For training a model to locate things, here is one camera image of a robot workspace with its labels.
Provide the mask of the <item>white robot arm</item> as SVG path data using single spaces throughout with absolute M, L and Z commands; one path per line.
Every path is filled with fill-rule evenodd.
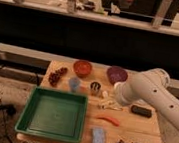
M 124 106 L 144 100 L 179 131 L 179 100 L 166 89 L 170 81 L 167 71 L 161 68 L 135 73 L 114 84 L 114 98 Z

